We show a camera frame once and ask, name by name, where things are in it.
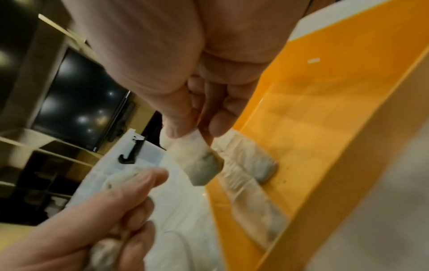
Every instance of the black clip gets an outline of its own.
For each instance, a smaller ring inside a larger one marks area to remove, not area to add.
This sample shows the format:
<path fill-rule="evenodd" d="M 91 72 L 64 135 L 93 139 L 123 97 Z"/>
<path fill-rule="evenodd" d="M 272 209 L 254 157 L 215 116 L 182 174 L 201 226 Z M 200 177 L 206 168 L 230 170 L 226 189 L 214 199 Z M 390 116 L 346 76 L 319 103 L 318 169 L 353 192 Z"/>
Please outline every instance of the black clip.
<path fill-rule="evenodd" d="M 121 154 L 118 157 L 118 161 L 123 164 L 123 165 L 132 165 L 135 164 L 136 158 L 138 156 L 138 154 L 140 153 L 140 150 L 143 147 L 144 142 L 146 141 L 146 138 L 144 138 L 143 140 L 137 140 L 134 139 L 135 144 L 133 149 L 130 151 L 130 154 L 128 155 L 128 158 L 125 158 L 123 154 Z"/>

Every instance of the black television screen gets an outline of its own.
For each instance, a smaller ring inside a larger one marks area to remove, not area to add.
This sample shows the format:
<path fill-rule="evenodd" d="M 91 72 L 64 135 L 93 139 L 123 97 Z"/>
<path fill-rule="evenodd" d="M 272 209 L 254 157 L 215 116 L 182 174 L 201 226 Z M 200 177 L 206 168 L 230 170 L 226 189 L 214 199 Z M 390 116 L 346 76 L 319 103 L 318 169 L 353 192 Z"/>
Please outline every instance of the black television screen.
<path fill-rule="evenodd" d="M 129 93 L 103 67 L 68 49 L 32 128 L 96 151 Z"/>

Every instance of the hand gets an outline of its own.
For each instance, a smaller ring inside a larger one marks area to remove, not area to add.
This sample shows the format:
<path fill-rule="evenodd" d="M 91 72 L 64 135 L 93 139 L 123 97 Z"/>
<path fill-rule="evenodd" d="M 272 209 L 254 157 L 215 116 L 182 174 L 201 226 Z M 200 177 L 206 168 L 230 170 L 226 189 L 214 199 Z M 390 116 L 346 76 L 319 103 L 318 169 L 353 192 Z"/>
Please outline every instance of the hand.
<path fill-rule="evenodd" d="M 244 110 L 309 0 L 63 0 L 108 73 L 167 118 L 217 137 Z"/>
<path fill-rule="evenodd" d="M 147 222 L 154 204 L 147 195 L 167 178 L 166 170 L 150 169 L 65 209 L 2 251 L 1 270 L 81 271 L 90 246 L 119 222 L 133 234 L 122 251 L 118 271 L 144 270 L 143 258 L 155 239 L 154 224 Z"/>

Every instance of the television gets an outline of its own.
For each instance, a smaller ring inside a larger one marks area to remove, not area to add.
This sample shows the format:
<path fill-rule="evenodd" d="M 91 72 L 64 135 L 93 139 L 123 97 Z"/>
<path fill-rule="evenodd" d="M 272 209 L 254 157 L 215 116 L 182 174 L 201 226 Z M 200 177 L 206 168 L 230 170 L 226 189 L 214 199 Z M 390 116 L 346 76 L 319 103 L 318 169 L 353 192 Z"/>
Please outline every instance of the television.
<path fill-rule="evenodd" d="M 97 151 L 129 94 L 102 66 L 68 48 L 32 129 Z"/>

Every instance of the yellow plastic container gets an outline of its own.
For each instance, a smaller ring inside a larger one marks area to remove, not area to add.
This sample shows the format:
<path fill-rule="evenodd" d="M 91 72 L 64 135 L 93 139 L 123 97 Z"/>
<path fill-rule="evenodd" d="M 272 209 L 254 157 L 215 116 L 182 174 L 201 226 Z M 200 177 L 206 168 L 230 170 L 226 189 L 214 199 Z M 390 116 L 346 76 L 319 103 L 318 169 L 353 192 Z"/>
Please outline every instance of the yellow plastic container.
<path fill-rule="evenodd" d="M 235 128 L 279 162 L 263 188 L 291 223 L 263 251 L 212 181 L 229 271 L 304 269 L 429 116 L 419 87 L 429 89 L 429 75 L 418 75 L 429 62 L 428 11 L 427 0 L 386 1 L 289 41 L 265 71 Z M 323 12 L 335 10 L 311 19 Z"/>

